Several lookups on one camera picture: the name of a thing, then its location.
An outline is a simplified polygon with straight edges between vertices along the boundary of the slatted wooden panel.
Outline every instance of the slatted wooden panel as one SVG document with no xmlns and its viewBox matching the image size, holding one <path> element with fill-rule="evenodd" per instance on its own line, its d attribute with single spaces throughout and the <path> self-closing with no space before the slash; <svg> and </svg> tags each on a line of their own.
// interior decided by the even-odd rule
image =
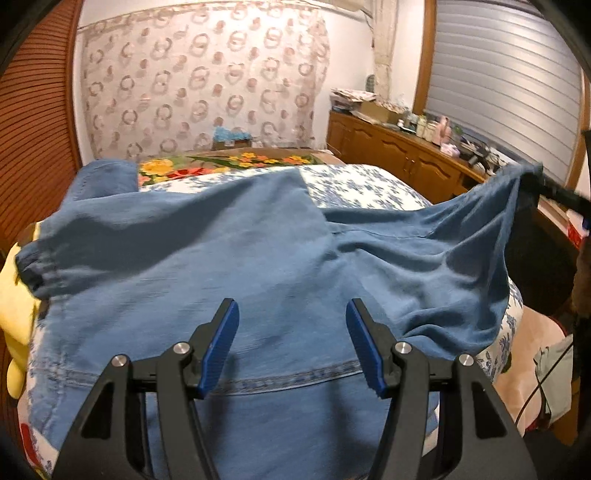
<svg viewBox="0 0 591 480">
<path fill-rule="evenodd" d="M 0 78 L 0 248 L 53 213 L 80 165 L 72 58 L 82 0 L 62 0 Z"/>
</svg>

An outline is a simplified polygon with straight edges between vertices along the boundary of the mattress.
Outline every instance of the mattress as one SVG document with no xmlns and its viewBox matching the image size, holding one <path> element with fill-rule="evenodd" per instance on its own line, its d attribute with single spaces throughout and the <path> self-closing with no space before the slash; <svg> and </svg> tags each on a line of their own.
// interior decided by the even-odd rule
<svg viewBox="0 0 591 480">
<path fill-rule="evenodd" d="M 430 205 L 428 200 L 392 174 L 378 167 L 356 164 L 235 170 L 226 173 L 165 181 L 145 186 L 141 190 L 145 192 L 156 190 L 177 193 L 199 193 L 215 185 L 254 175 L 271 174 L 285 168 L 300 169 L 300 173 L 308 187 L 310 197 L 318 207 L 418 210 Z M 476 357 L 478 364 L 491 381 L 496 380 L 508 359 L 511 343 L 523 313 L 521 294 L 510 279 L 509 290 L 509 302 L 501 322 L 499 333 L 493 344 Z M 32 360 L 34 360 L 36 349 L 42 341 L 43 336 L 41 330 L 35 327 L 31 347 Z M 30 389 L 34 384 L 35 376 L 29 370 L 27 389 Z M 50 475 L 58 452 L 38 431 L 28 425 L 27 417 L 31 397 L 26 393 L 23 395 L 19 404 L 19 418 L 27 456 L 31 463 Z M 434 448 L 436 441 L 437 431 L 435 430 L 426 438 L 424 452 Z"/>
</svg>

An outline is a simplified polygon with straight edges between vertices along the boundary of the metal screw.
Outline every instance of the metal screw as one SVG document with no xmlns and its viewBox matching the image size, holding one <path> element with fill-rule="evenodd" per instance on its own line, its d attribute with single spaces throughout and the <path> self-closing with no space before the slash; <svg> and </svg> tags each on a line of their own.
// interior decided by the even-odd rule
<svg viewBox="0 0 591 480">
<path fill-rule="evenodd" d="M 460 355 L 460 363 L 464 367 L 471 367 L 472 365 L 474 365 L 474 359 L 467 353 L 463 353 Z"/>
<path fill-rule="evenodd" d="M 111 360 L 113 367 L 122 367 L 127 363 L 127 357 L 125 355 L 115 355 Z"/>
<path fill-rule="evenodd" d="M 190 350 L 191 346 L 187 342 L 179 342 L 174 347 L 174 353 L 178 353 L 179 355 L 184 355 Z"/>
<path fill-rule="evenodd" d="M 396 345 L 394 345 L 394 348 L 398 353 L 401 353 L 402 355 L 410 353 L 413 349 L 410 343 L 407 342 L 398 342 Z"/>
</svg>

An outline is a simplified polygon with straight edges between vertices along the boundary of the yellow plush toy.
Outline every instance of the yellow plush toy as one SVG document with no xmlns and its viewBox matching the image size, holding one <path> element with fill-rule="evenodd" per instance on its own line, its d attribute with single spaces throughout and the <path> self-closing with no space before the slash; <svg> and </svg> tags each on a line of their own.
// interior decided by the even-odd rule
<svg viewBox="0 0 591 480">
<path fill-rule="evenodd" d="M 39 223 L 35 226 L 33 240 L 39 236 L 39 226 Z M 20 398 L 25 384 L 29 341 L 40 304 L 18 275 L 14 259 L 20 249 L 18 244 L 11 248 L 0 271 L 0 328 L 4 330 L 12 356 L 7 372 L 8 393 L 12 398 Z"/>
</svg>

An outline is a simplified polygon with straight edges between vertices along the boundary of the window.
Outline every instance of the window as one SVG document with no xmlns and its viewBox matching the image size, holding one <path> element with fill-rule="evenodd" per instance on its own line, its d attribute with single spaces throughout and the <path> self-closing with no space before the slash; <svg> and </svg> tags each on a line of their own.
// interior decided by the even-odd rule
<svg viewBox="0 0 591 480">
<path fill-rule="evenodd" d="M 426 110 L 446 115 L 565 182 L 580 137 L 582 71 L 520 0 L 438 0 Z"/>
</svg>

